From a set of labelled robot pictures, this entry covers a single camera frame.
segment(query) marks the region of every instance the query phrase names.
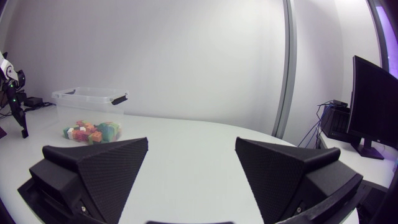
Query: white table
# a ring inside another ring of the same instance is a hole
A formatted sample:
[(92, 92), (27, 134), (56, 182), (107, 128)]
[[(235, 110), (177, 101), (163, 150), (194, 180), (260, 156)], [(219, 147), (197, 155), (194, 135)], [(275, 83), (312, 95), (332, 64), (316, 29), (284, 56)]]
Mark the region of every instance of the white table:
[[(17, 189), (43, 159), (42, 146), (81, 146), (62, 137), (54, 106), (26, 115), (29, 137), (13, 117), (0, 120), (0, 197), (16, 223), (39, 223)], [(124, 116), (120, 140), (147, 137), (149, 151), (120, 223), (262, 223), (235, 153), (236, 137), (291, 145), (244, 128), (202, 121)]]
[(341, 154), (339, 160), (357, 173), (363, 175), (364, 180), (389, 188), (394, 176), (392, 169), (398, 158), (398, 151), (396, 149), (372, 142), (372, 147), (384, 156), (384, 160), (371, 159), (360, 156), (350, 143), (330, 139), (326, 137), (325, 133), (321, 133), (320, 139), (322, 144), (327, 148), (340, 148)]

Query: orange block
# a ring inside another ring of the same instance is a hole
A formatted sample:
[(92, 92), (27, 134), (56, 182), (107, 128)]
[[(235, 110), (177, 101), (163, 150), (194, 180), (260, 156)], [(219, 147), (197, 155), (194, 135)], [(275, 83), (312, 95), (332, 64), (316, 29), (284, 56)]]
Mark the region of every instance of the orange block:
[(89, 123), (89, 122), (84, 123), (83, 125), (84, 125), (85, 128), (88, 128), (88, 127), (91, 127), (91, 126), (94, 127), (94, 126), (93, 126), (91, 123)]
[(102, 133), (99, 132), (99, 131), (96, 131), (96, 132), (93, 133), (91, 138), (92, 138), (93, 141), (100, 142), (102, 140)]
[(85, 128), (86, 128), (86, 131), (88, 131), (88, 132), (91, 132), (91, 133), (95, 132), (94, 125), (85, 125)]
[(72, 137), (73, 137), (73, 139), (77, 139), (77, 133), (78, 133), (78, 130), (73, 130), (73, 131), (72, 131)]

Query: clear plastic container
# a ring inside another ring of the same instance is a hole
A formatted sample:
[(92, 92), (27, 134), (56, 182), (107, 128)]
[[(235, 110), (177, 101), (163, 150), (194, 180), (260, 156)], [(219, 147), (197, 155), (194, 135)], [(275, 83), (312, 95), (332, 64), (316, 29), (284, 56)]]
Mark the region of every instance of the clear plastic container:
[(96, 144), (121, 136), (127, 90), (76, 87), (52, 93), (57, 104), (62, 134), (67, 139)]

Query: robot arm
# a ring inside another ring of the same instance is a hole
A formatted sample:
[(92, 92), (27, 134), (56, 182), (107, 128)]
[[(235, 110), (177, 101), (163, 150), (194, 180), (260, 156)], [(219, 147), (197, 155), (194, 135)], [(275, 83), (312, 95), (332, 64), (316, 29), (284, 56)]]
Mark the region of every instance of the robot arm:
[(17, 98), (17, 90), (25, 85), (25, 75), (22, 70), (16, 72), (12, 64), (7, 61), (3, 54), (0, 52), (0, 79), (1, 79), (1, 91), (5, 92), (7, 95), (8, 104), (13, 117), (19, 125), (24, 129), (22, 130), (22, 137), (26, 138), (28, 136), (25, 112), (21, 108), (21, 103)]
[(18, 74), (15, 72), (14, 67), (12, 66), (12, 64), (7, 61), (3, 55), (0, 52), (0, 67), (1, 67), (1, 79), (2, 80), (15, 80), (17, 83), (19, 82), (18, 80)]

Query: black stand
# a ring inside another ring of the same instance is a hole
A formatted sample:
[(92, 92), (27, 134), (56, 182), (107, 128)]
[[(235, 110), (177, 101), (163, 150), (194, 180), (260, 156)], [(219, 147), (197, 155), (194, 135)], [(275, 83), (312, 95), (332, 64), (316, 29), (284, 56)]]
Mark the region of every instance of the black stand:
[(372, 158), (372, 159), (381, 159), (383, 160), (384, 157), (377, 151), (375, 148), (372, 147), (372, 141), (368, 139), (364, 139), (363, 145), (360, 144), (351, 144), (354, 149), (361, 155), (362, 157)]

